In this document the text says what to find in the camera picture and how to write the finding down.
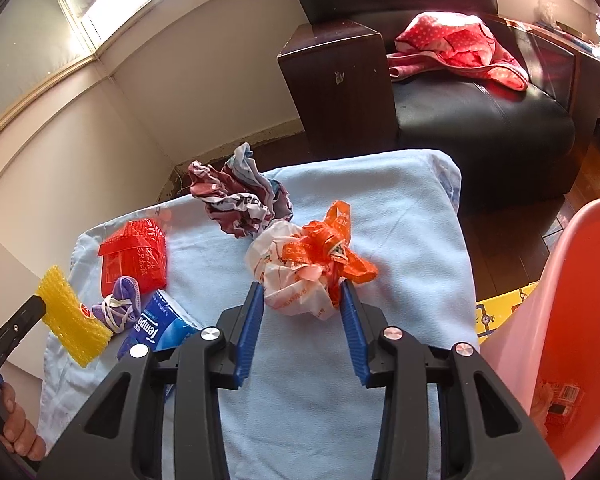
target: silver screw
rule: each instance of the silver screw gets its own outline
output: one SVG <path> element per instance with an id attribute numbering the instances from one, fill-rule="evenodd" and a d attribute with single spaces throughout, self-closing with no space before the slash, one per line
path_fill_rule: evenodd
<path id="1" fill-rule="evenodd" d="M 133 345 L 131 350 L 129 350 L 131 357 L 140 358 L 144 357 L 149 353 L 149 347 L 143 344 Z"/>
<path id="2" fill-rule="evenodd" d="M 472 347 L 469 343 L 458 343 L 456 345 L 456 353 L 464 357 L 469 357 L 470 355 L 474 354 L 474 347 Z"/>
<path id="3" fill-rule="evenodd" d="M 215 326 L 209 326 L 200 332 L 200 337 L 205 341 L 213 341 L 220 337 L 220 329 Z"/>
<path id="4" fill-rule="evenodd" d="M 402 330 L 400 330 L 397 326 L 388 326 L 382 332 L 385 338 L 391 339 L 392 341 L 397 341 L 398 339 L 402 339 Z"/>

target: barcode label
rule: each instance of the barcode label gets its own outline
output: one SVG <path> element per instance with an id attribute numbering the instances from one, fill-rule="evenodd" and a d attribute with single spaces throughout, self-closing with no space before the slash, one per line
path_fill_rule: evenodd
<path id="1" fill-rule="evenodd" d="M 578 394 L 580 393 L 580 389 L 577 386 L 567 386 L 565 385 L 562 388 L 562 392 L 560 393 L 560 400 L 566 400 L 568 402 L 575 402 L 578 398 Z"/>

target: triangular cutout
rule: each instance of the triangular cutout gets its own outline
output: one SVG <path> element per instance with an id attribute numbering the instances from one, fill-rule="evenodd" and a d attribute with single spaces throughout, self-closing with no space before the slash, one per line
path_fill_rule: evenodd
<path id="1" fill-rule="evenodd" d="M 104 438 L 118 436 L 122 411 L 125 407 L 126 391 L 129 389 L 130 382 L 131 374 L 120 375 L 118 382 L 113 385 L 85 424 L 84 431 L 86 433 Z"/>
<path id="2" fill-rule="evenodd" d="M 474 374 L 475 388 L 480 399 L 484 431 L 490 437 L 520 431 L 520 423 L 481 373 Z"/>

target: wooden floor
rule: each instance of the wooden floor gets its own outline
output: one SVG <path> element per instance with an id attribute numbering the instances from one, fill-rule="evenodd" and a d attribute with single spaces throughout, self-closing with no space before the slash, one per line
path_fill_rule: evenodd
<path id="1" fill-rule="evenodd" d="M 261 171 L 315 160 L 305 134 L 256 146 L 253 151 Z M 564 199 L 490 213 L 461 213 L 460 224 L 474 270 L 476 299 L 485 300 L 539 280 L 562 230 L 582 206 L 597 198 L 600 198 L 600 130 L 573 189 Z"/>

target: pink towel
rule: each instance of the pink towel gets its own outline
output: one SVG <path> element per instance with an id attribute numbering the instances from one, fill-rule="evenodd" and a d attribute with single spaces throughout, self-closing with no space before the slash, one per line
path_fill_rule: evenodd
<path id="1" fill-rule="evenodd" d="M 423 12 L 395 38 L 395 47 L 398 52 L 387 55 L 395 81 L 446 68 L 459 75 L 493 79 L 521 92 L 529 84 L 525 69 L 477 16 Z"/>

